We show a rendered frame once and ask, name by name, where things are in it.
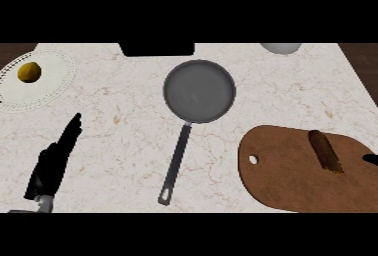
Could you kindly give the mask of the white round plate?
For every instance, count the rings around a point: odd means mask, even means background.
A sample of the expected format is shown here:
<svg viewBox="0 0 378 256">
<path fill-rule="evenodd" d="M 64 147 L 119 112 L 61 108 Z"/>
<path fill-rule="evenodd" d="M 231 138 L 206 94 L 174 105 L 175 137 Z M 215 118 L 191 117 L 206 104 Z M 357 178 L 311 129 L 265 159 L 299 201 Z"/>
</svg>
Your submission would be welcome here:
<svg viewBox="0 0 378 256">
<path fill-rule="evenodd" d="M 52 49 L 30 51 L 0 70 L 0 112 L 20 113 L 50 103 L 75 76 L 75 60 Z"/>
</svg>

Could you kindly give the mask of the grey round bowl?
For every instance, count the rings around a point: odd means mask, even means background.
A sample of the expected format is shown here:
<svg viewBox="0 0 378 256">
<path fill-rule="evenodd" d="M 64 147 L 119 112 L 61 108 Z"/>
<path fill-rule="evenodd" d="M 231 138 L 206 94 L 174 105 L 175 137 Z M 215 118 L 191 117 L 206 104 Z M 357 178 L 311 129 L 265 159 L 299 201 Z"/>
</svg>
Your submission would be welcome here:
<svg viewBox="0 0 378 256">
<path fill-rule="evenodd" d="M 301 47 L 299 43 L 262 43 L 261 44 L 262 48 L 280 55 L 289 55 L 292 54 Z"/>
</svg>

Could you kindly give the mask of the grey frying pan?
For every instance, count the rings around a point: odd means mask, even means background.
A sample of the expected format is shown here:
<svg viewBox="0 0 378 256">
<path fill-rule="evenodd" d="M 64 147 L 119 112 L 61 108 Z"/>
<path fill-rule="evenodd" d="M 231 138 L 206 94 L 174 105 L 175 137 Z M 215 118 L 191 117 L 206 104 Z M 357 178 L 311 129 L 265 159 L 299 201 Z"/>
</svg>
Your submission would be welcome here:
<svg viewBox="0 0 378 256">
<path fill-rule="evenodd" d="M 236 97 L 231 75 L 215 62 L 185 61 L 166 75 L 162 95 L 168 109 L 184 121 L 157 196 L 157 203 L 168 206 L 191 124 L 209 123 L 227 113 Z"/>
</svg>

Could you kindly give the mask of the yellow lemon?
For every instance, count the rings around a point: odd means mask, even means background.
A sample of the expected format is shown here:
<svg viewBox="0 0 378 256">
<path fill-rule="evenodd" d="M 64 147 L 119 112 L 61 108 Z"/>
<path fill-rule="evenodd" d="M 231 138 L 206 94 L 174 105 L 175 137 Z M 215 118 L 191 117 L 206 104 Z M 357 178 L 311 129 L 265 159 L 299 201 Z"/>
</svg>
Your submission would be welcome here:
<svg viewBox="0 0 378 256">
<path fill-rule="evenodd" d="M 33 83 L 41 76 L 41 68 L 35 62 L 24 63 L 17 70 L 17 79 L 24 83 Z"/>
</svg>

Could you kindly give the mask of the brown wooden cutting board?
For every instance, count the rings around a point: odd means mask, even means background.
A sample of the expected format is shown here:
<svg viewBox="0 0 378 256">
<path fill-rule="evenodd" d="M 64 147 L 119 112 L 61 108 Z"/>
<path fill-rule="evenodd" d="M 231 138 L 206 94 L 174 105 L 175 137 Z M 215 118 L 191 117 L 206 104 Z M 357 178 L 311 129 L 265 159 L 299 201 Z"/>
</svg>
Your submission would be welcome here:
<svg viewBox="0 0 378 256">
<path fill-rule="evenodd" d="M 293 212 L 378 212 L 378 155 L 355 139 L 326 133 L 343 173 L 320 166 L 308 132 L 261 125 L 239 143 L 237 169 L 243 186 L 265 206 Z"/>
</svg>

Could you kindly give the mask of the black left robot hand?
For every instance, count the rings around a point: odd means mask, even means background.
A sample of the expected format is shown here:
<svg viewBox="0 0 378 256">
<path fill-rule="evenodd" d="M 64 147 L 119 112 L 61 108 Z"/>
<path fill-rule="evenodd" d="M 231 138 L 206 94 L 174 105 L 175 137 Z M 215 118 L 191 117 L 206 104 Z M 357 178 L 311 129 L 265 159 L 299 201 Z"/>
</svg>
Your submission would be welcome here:
<svg viewBox="0 0 378 256">
<path fill-rule="evenodd" d="M 54 196 L 81 131 L 81 114 L 76 113 L 63 129 L 58 140 L 39 152 L 24 190 L 24 199 L 33 200 L 36 196 Z"/>
</svg>

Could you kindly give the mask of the black appliance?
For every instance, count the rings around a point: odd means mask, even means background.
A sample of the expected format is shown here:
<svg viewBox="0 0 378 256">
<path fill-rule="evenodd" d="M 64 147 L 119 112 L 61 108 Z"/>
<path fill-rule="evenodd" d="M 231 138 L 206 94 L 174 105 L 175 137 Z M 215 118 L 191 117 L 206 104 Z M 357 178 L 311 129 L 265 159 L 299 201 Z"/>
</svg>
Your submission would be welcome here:
<svg viewBox="0 0 378 256">
<path fill-rule="evenodd" d="M 193 43 L 120 43 L 119 48 L 126 57 L 190 56 Z"/>
</svg>

